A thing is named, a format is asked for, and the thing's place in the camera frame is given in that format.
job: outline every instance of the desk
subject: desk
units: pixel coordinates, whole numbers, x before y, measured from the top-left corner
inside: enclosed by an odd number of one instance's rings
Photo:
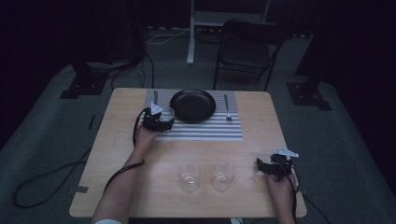
[[[107,180],[125,163],[133,148],[135,117],[143,109],[147,90],[115,89],[92,147],[70,207],[73,217],[91,217]],[[263,91],[236,91],[235,101],[243,141],[156,140],[141,168],[139,186],[130,217],[274,217],[275,211],[256,157],[271,155],[272,148],[284,147],[270,95]],[[179,185],[178,171],[185,162],[201,168],[200,186],[186,191]],[[235,179],[220,191],[213,187],[215,164],[234,165]],[[306,208],[297,195],[297,217]]]
[[[187,54],[187,64],[188,65],[194,64],[195,25],[222,26],[224,22],[230,19],[243,19],[247,21],[265,22],[271,1],[272,0],[265,0],[265,5],[262,14],[251,14],[251,13],[229,13],[229,12],[216,12],[216,11],[195,11],[195,0],[191,0],[190,42],[189,42],[189,52]]]

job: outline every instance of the cable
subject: cable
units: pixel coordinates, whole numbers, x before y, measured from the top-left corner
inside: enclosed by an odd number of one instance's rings
[[[208,40],[205,40],[205,39],[202,39],[201,37],[195,37],[195,39],[196,40],[199,40],[199,41],[202,41],[202,42],[205,42],[206,44],[209,44],[209,45],[217,45],[217,44],[219,44],[219,41],[208,41]]]
[[[136,67],[134,68],[134,71],[137,73],[137,75],[139,76],[139,85],[141,88],[144,88],[144,86],[142,85],[142,75],[140,75],[140,73],[137,71]]]
[[[239,224],[243,224],[241,221],[239,221],[239,219],[237,217],[232,217],[231,219],[237,221]]]
[[[290,186],[291,186],[291,190],[292,190],[292,194],[293,194],[293,203],[291,206],[291,212],[294,218],[294,222],[297,223],[297,216],[296,216],[296,210],[297,210],[297,190],[294,187],[293,183],[290,180],[289,175],[286,173],[285,168],[283,168],[282,163],[280,162],[280,158],[277,158],[277,164],[280,166],[280,168],[282,168],[283,174],[286,176],[286,178],[289,180]]]
[[[114,80],[116,79],[116,77],[117,77],[119,74],[121,74],[122,72],[124,72],[125,70],[126,70],[126,69],[121,69],[118,73],[116,73],[116,75],[114,75],[113,78],[111,78],[111,83],[110,83],[111,90],[114,91]]]
[[[115,67],[111,67],[111,68],[98,68],[98,67],[94,67],[92,65],[88,65],[88,66],[90,67],[90,69],[92,71],[111,73],[111,72],[125,70],[127,68],[133,67],[134,65],[137,65],[139,63],[139,60],[141,60],[141,59],[142,59],[141,57],[135,57],[128,63],[124,63],[124,64],[121,64],[121,65],[118,65]]]
[[[323,216],[327,223],[332,224],[327,216],[322,211],[320,211],[320,209],[308,197],[306,197],[306,195],[303,194],[303,198],[306,199],[306,201],[309,202]]]
[[[145,61],[144,60],[142,60],[142,63],[141,63],[141,66],[140,66],[140,71],[143,73],[143,82],[142,82],[142,78],[140,77],[140,86],[142,87],[142,88],[145,88],[145,83],[146,83],[146,73],[145,73],[145,71],[143,70],[143,68],[145,67]]]
[[[77,168],[78,165],[87,163],[86,161],[82,161],[82,159],[84,159],[84,157],[85,157],[90,151],[91,151],[91,148],[88,149],[88,150],[81,156],[81,158],[79,158],[79,160],[76,161],[76,162],[68,163],[68,164],[63,165],[63,166],[61,166],[61,167],[59,167],[59,168],[56,168],[56,169],[54,169],[54,170],[52,170],[52,171],[46,172],[46,173],[44,173],[43,175],[36,175],[36,176],[34,176],[34,177],[30,178],[30,179],[27,179],[27,180],[23,181],[21,184],[19,184],[19,185],[17,186],[17,188],[15,189],[14,193],[12,194],[12,203],[13,203],[15,206],[19,207],[19,208],[33,208],[33,207],[39,206],[39,205],[41,205],[41,204],[43,204],[43,203],[46,203],[46,202],[49,201],[53,196],[55,196],[55,194],[61,189],[61,187],[62,187],[62,186],[64,185],[64,183],[66,182],[66,180],[67,180],[67,179],[70,177],[70,175],[76,170],[76,168]],[[25,185],[27,185],[27,184],[29,184],[29,183],[31,183],[31,182],[33,182],[33,181],[39,179],[39,178],[42,178],[42,177],[44,177],[44,176],[51,175],[51,174],[54,174],[54,173],[56,173],[56,172],[58,172],[58,171],[61,171],[62,169],[66,168],[66,167],[69,167],[69,166],[74,166],[74,167],[73,167],[73,169],[69,172],[69,174],[67,174],[67,176],[64,178],[64,180],[62,181],[62,183],[58,186],[58,188],[57,188],[55,191],[53,191],[47,198],[45,198],[44,200],[42,200],[42,201],[40,201],[40,202],[38,202],[38,203],[32,203],[32,204],[22,204],[22,203],[19,203],[19,202],[18,202],[18,195],[20,194],[21,190],[25,187]]]
[[[119,76],[122,72],[124,72],[125,70],[127,70],[127,69],[129,69],[129,68],[131,68],[131,67],[137,67],[137,65],[138,65],[139,63],[141,63],[141,62],[144,60],[144,58],[145,58],[146,55],[147,55],[147,53],[144,52],[144,56],[143,56],[143,57],[136,57],[136,58],[134,58],[131,62],[125,64],[125,66],[123,66],[123,67],[120,69],[120,71],[119,71],[113,78],[111,78],[111,83],[110,83],[111,90],[114,91],[114,80],[116,79],[116,77]]]
[[[140,120],[140,117],[142,117],[142,114],[145,112],[145,109],[143,109],[140,113],[139,113],[139,115],[136,117],[136,120],[134,121],[134,133],[132,134],[132,141],[133,141],[133,143],[134,143],[134,146],[136,145],[136,133],[137,133],[137,130],[139,130],[141,127],[138,127],[138,124],[139,124],[139,120]]]
[[[142,166],[142,165],[144,165],[144,164],[145,164],[145,160],[142,160],[142,161],[139,162],[139,163],[134,163],[134,164],[131,164],[131,165],[128,165],[128,166],[124,166],[124,167],[122,167],[121,169],[119,169],[119,170],[118,170],[113,176],[111,176],[110,179],[107,181],[107,184],[106,184],[106,186],[105,186],[104,192],[106,191],[106,189],[107,189],[107,187],[110,185],[110,183],[111,183],[118,175],[124,173],[125,171],[129,171],[129,170],[132,170],[132,169],[134,169],[134,168],[138,168],[138,167],[140,167],[140,166]]]
[[[147,52],[146,52],[146,56],[151,62],[151,88],[154,89],[154,63],[152,62],[151,57],[148,55]]]
[[[169,41],[175,39],[176,37],[178,37],[178,36],[180,36],[180,35],[183,35],[184,33],[186,33],[186,32],[189,31],[189,30],[190,30],[190,28],[189,28],[189,29],[185,29],[183,32],[181,32],[181,33],[178,34],[178,35],[155,35],[154,37],[152,37],[152,38],[150,38],[148,41],[146,41],[146,43],[147,43],[147,44],[152,44],[152,45],[161,45],[161,44],[165,44],[165,43],[167,43],[167,42],[169,42]],[[151,40],[153,40],[153,39],[155,39],[155,38],[158,38],[158,37],[161,37],[161,36],[172,36],[172,37],[169,38],[169,39],[167,39],[167,40],[165,40],[165,41],[163,41],[163,42],[150,42]]]
[[[299,181],[299,187],[300,187],[300,185],[301,185],[300,175],[294,167],[293,167],[293,170],[297,176],[297,179]],[[302,193],[302,195],[303,195],[303,198],[306,199],[306,201],[309,202],[320,213],[321,216],[323,216],[323,218],[326,220],[327,223],[332,224],[330,222],[329,218],[326,216],[326,214],[324,214],[305,194]]]

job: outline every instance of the black cable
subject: black cable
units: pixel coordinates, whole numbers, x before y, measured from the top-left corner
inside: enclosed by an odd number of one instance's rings
[[[297,179],[298,179],[299,187],[300,187],[301,186],[300,175],[296,169],[294,169],[294,173],[297,175]],[[306,195],[304,195],[303,193],[302,193],[302,195],[303,195],[303,198],[306,199],[306,201],[309,202],[320,213],[321,216],[323,216],[323,218],[327,221],[327,223],[332,224],[330,222],[330,220],[328,219],[328,217],[326,216],[326,214],[324,214]]]
[[[143,82],[140,83],[140,86],[141,86],[142,88],[145,88],[145,83],[146,83],[146,73],[145,73],[145,71],[143,70],[144,67],[145,67],[145,61],[142,60],[142,66],[140,66],[140,71],[143,73]]]
[[[205,39],[202,39],[202,38],[197,38],[197,37],[205,36],[205,35],[214,36],[216,38],[216,41],[212,42],[212,41],[208,41],[208,40],[205,40]],[[165,35],[165,36],[157,36],[157,35],[148,36],[148,39],[152,39],[154,37],[159,38],[159,39],[160,38],[169,38],[168,36],[169,35]],[[206,42],[207,44],[217,45],[219,43],[219,35],[211,32],[211,31],[208,31],[207,29],[205,29],[205,30],[201,29],[200,31],[196,32],[194,37],[195,37],[195,39],[202,40],[202,41]],[[180,34],[180,35],[177,35],[176,38],[190,38],[190,34]]]
[[[151,62],[151,88],[154,89],[154,63],[152,62],[151,57],[148,55],[147,52],[146,52],[146,56]]]
[[[134,145],[136,145],[136,133],[137,133],[137,130],[139,130],[141,127],[137,127],[137,125],[139,124],[139,120],[140,120],[140,117],[142,116],[142,114],[145,112],[145,110],[146,109],[143,109],[140,113],[139,113],[139,115],[137,116],[137,118],[136,118],[136,121],[134,122],[134,133],[132,134],[132,141],[133,141],[133,143],[134,143]]]
[[[237,222],[239,222],[239,224],[243,224],[241,221],[239,221],[239,219],[238,218],[234,218]]]
[[[283,171],[283,174],[284,174],[284,175],[286,176],[286,178],[289,180],[289,183],[290,183],[290,186],[291,186],[291,191],[292,191],[292,194],[293,194],[293,203],[292,203],[292,206],[291,206],[291,213],[292,213],[292,215],[293,215],[294,222],[297,223],[297,216],[296,216],[296,210],[297,210],[297,190],[296,190],[296,188],[294,187],[293,183],[291,182],[289,175],[286,173],[285,168],[283,168],[283,165],[282,165],[282,163],[280,162],[280,158],[278,158],[277,164],[280,166],[280,168],[281,168],[282,171]]]
[[[306,197],[306,195],[303,194],[303,198],[306,199],[306,201],[309,202],[323,216],[327,223],[332,224],[327,216],[322,211],[320,211],[320,209],[308,197]]]
[[[116,79],[116,77],[117,77],[119,74],[121,74],[123,71],[125,71],[125,70],[126,70],[126,69],[121,69],[119,72],[116,73],[116,75],[114,75],[113,78],[111,78],[111,83],[110,83],[111,90],[114,91],[114,80]]]
[[[61,166],[61,167],[59,167],[59,168],[56,168],[56,169],[54,169],[54,170],[52,170],[52,171],[46,172],[46,173],[44,173],[43,175],[36,175],[36,176],[34,176],[34,177],[30,178],[30,179],[27,179],[27,180],[23,181],[21,184],[19,184],[19,185],[17,186],[17,188],[15,189],[14,193],[12,194],[12,203],[13,203],[15,206],[19,207],[19,208],[32,208],[32,207],[39,206],[39,205],[41,205],[41,204],[43,204],[43,203],[46,203],[46,202],[49,201],[53,196],[55,196],[55,194],[61,189],[61,187],[62,187],[62,186],[64,185],[64,183],[66,182],[66,180],[67,180],[67,179],[70,177],[70,175],[76,170],[76,168],[77,168],[78,165],[87,163],[86,161],[82,161],[82,159],[84,159],[84,157],[85,157],[90,151],[91,151],[91,148],[88,149],[88,150],[84,153],[84,155],[82,155],[81,158],[80,158],[78,161],[76,161],[76,162],[68,163],[68,164],[63,165],[63,166]],[[21,190],[25,187],[25,185],[27,185],[27,184],[29,184],[29,183],[31,183],[31,182],[33,182],[33,181],[36,181],[36,180],[39,179],[39,178],[42,178],[42,177],[47,176],[47,175],[51,175],[51,174],[56,173],[56,172],[58,172],[58,171],[60,171],[60,170],[62,170],[62,169],[64,169],[64,168],[66,168],[66,167],[73,166],[73,165],[74,165],[73,169],[72,169],[72,170],[69,172],[69,174],[64,178],[64,180],[62,181],[62,183],[61,183],[61,184],[58,186],[58,188],[57,188],[55,191],[53,191],[47,198],[45,198],[44,200],[42,200],[42,201],[40,201],[40,202],[38,202],[38,203],[33,203],[33,204],[22,204],[22,203],[19,203],[19,202],[18,202],[18,195],[19,195],[19,193],[21,192]]]
[[[195,37],[195,39],[203,41],[203,42],[205,42],[206,44],[209,44],[209,45],[217,45],[217,44],[219,44],[219,41],[213,41],[212,42],[212,41],[205,40],[205,39],[203,39],[201,37]]]
[[[134,64],[136,64],[136,60],[140,60],[139,57],[137,58],[133,58],[131,61],[115,66],[115,67],[111,67],[111,68],[98,68],[98,67],[94,67],[92,65],[88,65],[88,67],[92,70],[92,71],[98,71],[98,72],[106,72],[106,73],[111,73],[111,72],[115,72],[115,71],[119,71],[119,70],[125,70],[129,67],[134,66]]]
[[[121,168],[120,170],[118,170],[113,176],[110,177],[110,179],[107,181],[107,184],[106,184],[106,186],[105,186],[105,190],[104,190],[104,191],[106,191],[108,185],[109,185],[109,184],[113,181],[113,179],[116,178],[118,175],[124,173],[125,171],[132,170],[132,169],[134,169],[134,168],[140,167],[140,166],[142,166],[142,165],[144,165],[144,164],[145,164],[145,160],[142,160],[142,161],[139,162],[139,163],[134,163],[134,164],[131,164],[131,165],[122,167],[122,168]]]
[[[127,64],[119,66],[118,68],[120,69],[120,71],[111,79],[111,90],[114,90],[114,80],[120,73],[122,73],[123,71],[125,71],[129,68],[136,67],[143,59],[144,59],[144,56],[136,57],[133,60],[131,60],[130,62],[128,62]]]
[[[139,85],[141,88],[144,88],[144,86],[142,85],[142,75],[140,75],[139,71],[137,71],[137,68],[134,68],[134,71],[137,73],[137,75],[139,76]]]

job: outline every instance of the dark curtain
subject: dark curtain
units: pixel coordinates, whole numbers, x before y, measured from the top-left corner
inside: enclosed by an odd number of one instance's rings
[[[313,35],[326,9],[327,0],[273,0],[267,21],[281,23],[295,35]],[[154,28],[190,26],[191,1],[146,0],[146,21]],[[262,13],[265,0],[195,0],[195,9],[241,13]]]
[[[108,62],[92,1],[9,0],[0,6],[0,148],[18,128],[52,77],[81,57]]]
[[[393,1],[333,0],[297,72],[334,85],[396,195],[395,10]]]

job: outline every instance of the black folding chair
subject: black folding chair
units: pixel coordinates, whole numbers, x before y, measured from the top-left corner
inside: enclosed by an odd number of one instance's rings
[[[286,31],[281,25],[232,19],[221,28],[219,53],[216,63],[213,90],[216,89],[220,69],[263,73],[269,69],[265,80],[267,90],[276,55],[286,40]]]

